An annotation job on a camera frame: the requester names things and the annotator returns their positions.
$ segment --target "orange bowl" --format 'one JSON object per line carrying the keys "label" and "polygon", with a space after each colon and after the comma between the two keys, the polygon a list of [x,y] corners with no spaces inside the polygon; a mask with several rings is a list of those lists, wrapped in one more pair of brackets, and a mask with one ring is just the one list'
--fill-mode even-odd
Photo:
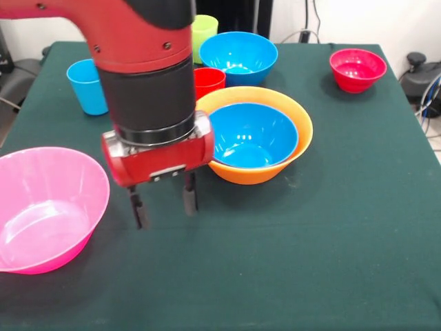
{"label": "orange bowl", "polygon": [[298,130],[297,148],[282,163],[257,169],[235,168],[216,161],[209,163],[210,168],[226,181],[241,185],[263,183],[276,176],[305,152],[312,140],[312,121],[306,110],[290,97],[267,88],[255,86],[237,86],[211,92],[198,100],[196,109],[210,114],[221,107],[239,102],[261,103],[278,109],[296,124]]}

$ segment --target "dark green table surface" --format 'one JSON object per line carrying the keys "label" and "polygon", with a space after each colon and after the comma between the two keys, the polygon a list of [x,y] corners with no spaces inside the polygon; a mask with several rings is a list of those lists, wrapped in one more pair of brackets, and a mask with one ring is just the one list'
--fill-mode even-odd
{"label": "dark green table surface", "polygon": [[[336,87],[328,58],[342,47],[279,46],[264,85],[314,123],[293,165],[256,186],[200,169],[194,218],[182,178],[142,185],[149,231],[112,183],[75,260],[0,274],[0,330],[440,330],[440,165],[390,69],[364,94]],[[88,56],[53,46],[1,154],[67,146],[105,165],[110,120],[85,116],[65,77]]]}

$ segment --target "blue bowl inside orange bowl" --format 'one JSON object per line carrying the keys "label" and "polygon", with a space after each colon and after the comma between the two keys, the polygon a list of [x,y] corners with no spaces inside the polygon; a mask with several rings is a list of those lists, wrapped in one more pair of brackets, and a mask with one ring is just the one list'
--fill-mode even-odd
{"label": "blue bowl inside orange bowl", "polygon": [[207,39],[199,49],[204,66],[221,69],[227,86],[257,86],[278,58],[277,47],[249,32],[225,32]]}
{"label": "blue bowl inside orange bowl", "polygon": [[293,121],[259,103],[234,103],[210,114],[214,159],[237,168],[266,168],[283,162],[298,144]]}

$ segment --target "green cup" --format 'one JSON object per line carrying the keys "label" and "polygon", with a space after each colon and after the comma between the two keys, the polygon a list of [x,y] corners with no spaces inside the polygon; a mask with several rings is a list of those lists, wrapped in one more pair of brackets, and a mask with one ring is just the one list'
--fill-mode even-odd
{"label": "green cup", "polygon": [[218,33],[219,22],[209,15],[196,15],[192,24],[193,62],[202,63],[199,48],[205,40]]}

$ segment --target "wall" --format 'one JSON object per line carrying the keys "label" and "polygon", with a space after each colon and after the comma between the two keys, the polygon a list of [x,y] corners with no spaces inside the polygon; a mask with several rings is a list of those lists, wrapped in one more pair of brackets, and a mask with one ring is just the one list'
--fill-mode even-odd
{"label": "wall", "polygon": [[[405,57],[410,51],[423,52],[430,61],[441,60],[441,0],[316,0],[316,4],[323,43],[379,43],[396,75],[407,69]],[[274,0],[273,42],[304,24],[304,0]],[[2,21],[1,27],[15,60],[40,58],[41,50],[57,40],[83,40],[75,25],[65,19]],[[317,27],[312,3],[309,27]],[[298,35],[290,39],[297,40]]]}
{"label": "wall", "polygon": [[[309,28],[316,30],[318,22],[309,1]],[[408,68],[405,58],[411,51],[425,53],[429,61],[441,61],[439,0],[316,0],[316,5],[322,43],[379,43],[397,76]],[[274,0],[273,42],[304,24],[304,0]],[[297,40],[298,34],[288,42]]]}
{"label": "wall", "polygon": [[55,41],[82,41],[80,30],[67,19],[20,19],[1,21],[12,58],[40,59],[41,51]]}

